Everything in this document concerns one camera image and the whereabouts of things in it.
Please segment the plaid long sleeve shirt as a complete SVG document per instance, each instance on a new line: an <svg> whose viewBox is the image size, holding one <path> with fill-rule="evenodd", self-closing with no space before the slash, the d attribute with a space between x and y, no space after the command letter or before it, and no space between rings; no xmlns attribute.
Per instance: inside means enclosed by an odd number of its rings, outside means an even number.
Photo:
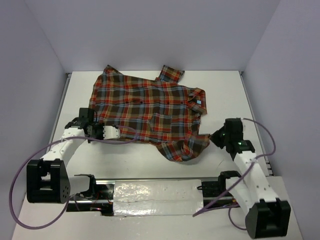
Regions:
<svg viewBox="0 0 320 240"><path fill-rule="evenodd" d="M93 85L89 108L106 126L123 126L120 141L151 144L169 161L186 162L210 144L201 134L206 92L180 85L183 70L164 65L154 80L125 75L107 65Z"/></svg>

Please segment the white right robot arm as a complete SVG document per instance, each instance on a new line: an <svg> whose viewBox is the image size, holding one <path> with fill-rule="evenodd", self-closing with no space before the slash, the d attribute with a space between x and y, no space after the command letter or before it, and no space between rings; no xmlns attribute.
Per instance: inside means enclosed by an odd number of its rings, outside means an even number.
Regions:
<svg viewBox="0 0 320 240"><path fill-rule="evenodd" d="M210 139L230 154L238 168L220 173L217 190L224 196L231 194L243 210L248 235L252 239L286 236L291 206L273 190L258 163L260 155L244 139L243 119L227 118Z"/></svg>

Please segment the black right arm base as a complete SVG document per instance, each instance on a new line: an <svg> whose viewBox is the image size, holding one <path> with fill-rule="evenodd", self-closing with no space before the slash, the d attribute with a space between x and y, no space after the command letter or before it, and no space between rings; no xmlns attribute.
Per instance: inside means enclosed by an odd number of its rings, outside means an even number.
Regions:
<svg viewBox="0 0 320 240"><path fill-rule="evenodd" d="M234 177L240 178L241 175L235 170L222 171L216 180L202 181L197 189L202 192L205 200L212 200L227 189L226 180Z"/></svg>

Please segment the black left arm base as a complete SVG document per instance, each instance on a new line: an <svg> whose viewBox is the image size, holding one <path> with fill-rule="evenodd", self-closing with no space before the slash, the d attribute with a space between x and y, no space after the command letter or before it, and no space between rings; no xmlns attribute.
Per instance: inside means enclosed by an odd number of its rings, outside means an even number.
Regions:
<svg viewBox="0 0 320 240"><path fill-rule="evenodd" d="M69 177L70 200L68 212L101 212L113 214L113 181L97 180L92 174L78 174Z"/></svg>

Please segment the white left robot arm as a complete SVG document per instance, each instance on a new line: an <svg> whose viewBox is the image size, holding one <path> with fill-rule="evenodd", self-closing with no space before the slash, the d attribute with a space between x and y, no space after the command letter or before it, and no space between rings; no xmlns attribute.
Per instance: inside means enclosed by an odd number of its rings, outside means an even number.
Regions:
<svg viewBox="0 0 320 240"><path fill-rule="evenodd" d="M103 125L97 122L97 112L80 108L78 117L68 122L60 140L40 159L32 159L26 166L26 195L30 203L64 204L81 194L93 199L98 194L93 174L68 175L67 165L82 143L101 140Z"/></svg>

